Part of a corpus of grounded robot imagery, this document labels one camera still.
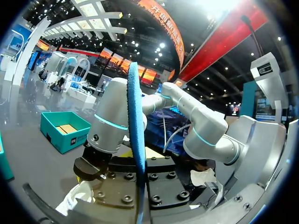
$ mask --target blue polishing pad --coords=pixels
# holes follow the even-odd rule
[[[130,142],[137,166],[137,186],[139,190],[137,223],[141,224],[145,188],[145,146],[137,62],[132,62],[129,67],[127,94]]]

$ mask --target teal panel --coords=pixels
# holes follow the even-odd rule
[[[90,128],[90,124],[75,113],[72,113],[69,124],[78,131],[85,128]]]
[[[256,90],[257,90],[257,84],[255,81],[244,83],[240,116],[242,115],[247,115],[249,117],[253,116]]]
[[[44,112],[45,117],[55,127],[70,123],[73,112]]]
[[[62,134],[56,126],[70,124],[78,131]],[[60,152],[66,153],[83,144],[90,129],[90,124],[73,112],[43,112],[41,132]]]
[[[2,151],[0,151],[0,170],[2,172],[3,178],[5,180],[9,180],[9,179],[13,178],[14,175],[9,167],[9,163],[5,156],[4,147],[3,147],[2,139],[1,139],[1,133],[0,133],[0,145],[2,148]]]

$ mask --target cardboard box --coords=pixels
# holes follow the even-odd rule
[[[9,180],[14,177],[13,172],[11,171],[11,169],[9,167],[9,163],[8,163],[5,153],[4,153],[4,148],[3,148],[2,139],[1,139],[1,133],[0,133],[0,170],[1,170],[2,175],[5,180]]]
[[[60,152],[66,153],[82,145],[90,124],[73,112],[43,112],[41,132]]]

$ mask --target robotic arm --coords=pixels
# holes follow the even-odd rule
[[[126,91],[127,80],[114,78],[103,94],[87,136],[89,144],[99,151],[116,153],[128,133]],[[162,94],[148,95],[142,99],[145,115],[171,105],[176,105],[192,123],[192,130],[183,143],[184,150],[192,158],[213,159],[228,165],[236,161],[240,143],[224,135],[228,128],[226,121],[175,84],[164,83]]]

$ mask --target red banner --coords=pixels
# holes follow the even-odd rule
[[[154,0],[140,0],[138,5],[150,12],[153,17],[160,23],[172,39],[178,54],[180,69],[182,68],[185,49],[182,36],[173,19],[168,15],[165,9]]]

